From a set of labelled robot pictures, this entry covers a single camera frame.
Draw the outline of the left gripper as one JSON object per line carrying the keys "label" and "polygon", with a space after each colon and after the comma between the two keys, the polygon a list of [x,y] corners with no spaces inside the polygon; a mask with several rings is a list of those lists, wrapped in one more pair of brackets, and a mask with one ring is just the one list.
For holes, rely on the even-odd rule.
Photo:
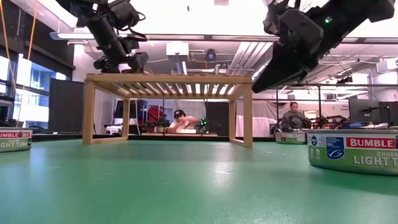
{"label": "left gripper", "polygon": [[124,58],[117,58],[116,60],[110,60],[105,56],[93,62],[93,66],[97,70],[101,70],[101,73],[121,73],[119,65],[124,62]]}

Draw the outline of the white ceiling box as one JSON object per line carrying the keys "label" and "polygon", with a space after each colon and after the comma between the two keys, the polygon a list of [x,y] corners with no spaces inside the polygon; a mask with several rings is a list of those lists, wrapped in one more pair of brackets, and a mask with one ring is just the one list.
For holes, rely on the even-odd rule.
{"label": "white ceiling box", "polygon": [[166,43],[167,56],[187,56],[189,54],[189,44],[185,42]]}

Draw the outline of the long ceiling light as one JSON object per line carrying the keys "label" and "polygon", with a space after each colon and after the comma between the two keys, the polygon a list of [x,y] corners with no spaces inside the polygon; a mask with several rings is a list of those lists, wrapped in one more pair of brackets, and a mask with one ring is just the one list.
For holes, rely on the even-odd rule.
{"label": "long ceiling light", "polygon": [[174,35],[174,34],[147,34],[149,40],[176,40],[176,41],[202,41],[205,40],[204,35]]}
{"label": "long ceiling light", "polygon": [[211,39],[222,42],[273,42],[279,38],[274,35],[212,35]]}
{"label": "long ceiling light", "polygon": [[59,33],[51,32],[50,37],[54,40],[93,40],[91,33]]}

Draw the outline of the black computer monitor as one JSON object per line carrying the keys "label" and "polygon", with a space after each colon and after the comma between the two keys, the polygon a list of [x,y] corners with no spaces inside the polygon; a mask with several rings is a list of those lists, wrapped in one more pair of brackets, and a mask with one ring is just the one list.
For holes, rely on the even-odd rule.
{"label": "black computer monitor", "polygon": [[372,122],[372,124],[379,124],[381,122],[381,112],[377,100],[350,98],[348,104],[351,121]]}
{"label": "black computer monitor", "polygon": [[398,126],[398,101],[379,102],[381,114],[381,123],[387,123],[389,126]]}

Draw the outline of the green table mat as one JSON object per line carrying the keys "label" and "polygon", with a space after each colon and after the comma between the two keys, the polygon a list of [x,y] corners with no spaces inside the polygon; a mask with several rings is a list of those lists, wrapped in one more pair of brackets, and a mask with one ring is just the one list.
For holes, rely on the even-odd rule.
{"label": "green table mat", "polygon": [[313,167],[306,146],[79,140],[0,153],[0,224],[398,224],[398,177]]}

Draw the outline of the black room partition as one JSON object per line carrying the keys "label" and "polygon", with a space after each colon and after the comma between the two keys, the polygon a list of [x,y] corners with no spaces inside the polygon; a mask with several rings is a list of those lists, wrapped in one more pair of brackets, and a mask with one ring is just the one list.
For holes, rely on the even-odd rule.
{"label": "black room partition", "polygon": [[218,136],[229,135],[229,103],[206,102],[206,128],[210,133],[216,133]]}
{"label": "black room partition", "polygon": [[80,133],[83,123],[83,97],[83,82],[51,79],[49,90],[49,131]]}

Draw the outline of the white hanging cloth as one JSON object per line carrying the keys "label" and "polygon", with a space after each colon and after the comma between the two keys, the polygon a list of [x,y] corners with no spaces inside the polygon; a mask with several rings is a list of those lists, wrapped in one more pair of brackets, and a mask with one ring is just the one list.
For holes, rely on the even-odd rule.
{"label": "white hanging cloth", "polygon": [[[244,103],[236,103],[236,137],[244,134]],[[269,137],[270,125],[277,121],[276,104],[268,101],[253,101],[252,103],[252,135],[254,137]]]}

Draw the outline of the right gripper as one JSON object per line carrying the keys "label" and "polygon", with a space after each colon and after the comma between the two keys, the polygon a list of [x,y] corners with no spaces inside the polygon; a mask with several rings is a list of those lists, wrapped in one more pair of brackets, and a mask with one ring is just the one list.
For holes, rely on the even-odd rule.
{"label": "right gripper", "polygon": [[273,43],[272,58],[253,81],[253,92],[302,80],[308,72],[299,67],[318,65],[323,29],[315,19],[320,13],[320,9],[280,9],[279,39]]}

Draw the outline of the black metal rig frame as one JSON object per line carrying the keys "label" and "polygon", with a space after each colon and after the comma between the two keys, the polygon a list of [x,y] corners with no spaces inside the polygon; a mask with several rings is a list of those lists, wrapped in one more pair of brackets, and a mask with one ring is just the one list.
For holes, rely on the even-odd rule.
{"label": "black metal rig frame", "polygon": [[[41,141],[63,141],[82,139],[81,134],[34,134],[33,142]],[[129,135],[128,140],[144,140],[144,141],[229,141],[227,136],[215,136],[214,134],[160,134],[160,133],[144,133],[141,136]]]}

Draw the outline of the person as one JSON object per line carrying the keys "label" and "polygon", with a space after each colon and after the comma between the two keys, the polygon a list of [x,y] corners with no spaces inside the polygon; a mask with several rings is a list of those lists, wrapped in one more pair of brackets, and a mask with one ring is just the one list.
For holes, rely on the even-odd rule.
{"label": "person", "polygon": [[167,128],[167,132],[177,133],[181,129],[193,129],[198,122],[198,118],[187,116],[183,110],[175,110],[174,121]]}
{"label": "person", "polygon": [[284,132],[291,132],[294,129],[310,129],[311,121],[299,111],[299,105],[293,101],[290,110],[283,114],[280,127]]}

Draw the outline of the white ceiling duct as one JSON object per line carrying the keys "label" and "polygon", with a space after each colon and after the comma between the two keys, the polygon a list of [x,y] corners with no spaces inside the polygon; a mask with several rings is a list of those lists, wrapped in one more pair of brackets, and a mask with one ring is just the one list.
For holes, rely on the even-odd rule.
{"label": "white ceiling duct", "polygon": [[261,61],[271,47],[271,42],[241,42],[228,66],[227,74],[251,76],[255,71],[255,65]]}

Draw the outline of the silver-lid green-label tuna can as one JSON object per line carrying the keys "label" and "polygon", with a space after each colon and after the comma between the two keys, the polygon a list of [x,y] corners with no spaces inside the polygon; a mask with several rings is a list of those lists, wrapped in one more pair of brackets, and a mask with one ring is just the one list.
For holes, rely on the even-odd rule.
{"label": "silver-lid green-label tuna can", "polygon": [[305,131],[277,132],[275,141],[279,144],[306,144],[307,133]]}
{"label": "silver-lid green-label tuna can", "polygon": [[398,129],[312,129],[307,142],[312,166],[398,176]]}
{"label": "silver-lid green-label tuna can", "polygon": [[0,152],[30,150],[32,135],[32,128],[0,127]]}

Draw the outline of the wooden slatted shelf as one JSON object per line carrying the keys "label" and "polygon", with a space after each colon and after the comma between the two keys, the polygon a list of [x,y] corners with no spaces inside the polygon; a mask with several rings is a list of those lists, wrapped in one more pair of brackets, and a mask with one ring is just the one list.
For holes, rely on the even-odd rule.
{"label": "wooden slatted shelf", "polygon": [[[172,75],[138,73],[88,74],[85,81],[83,110],[83,144],[126,141],[129,135],[131,99],[228,100],[228,137],[231,143],[253,145],[252,78],[245,75]],[[93,138],[95,90],[107,92],[123,100],[122,136]],[[236,138],[236,101],[243,98],[243,139]]]}

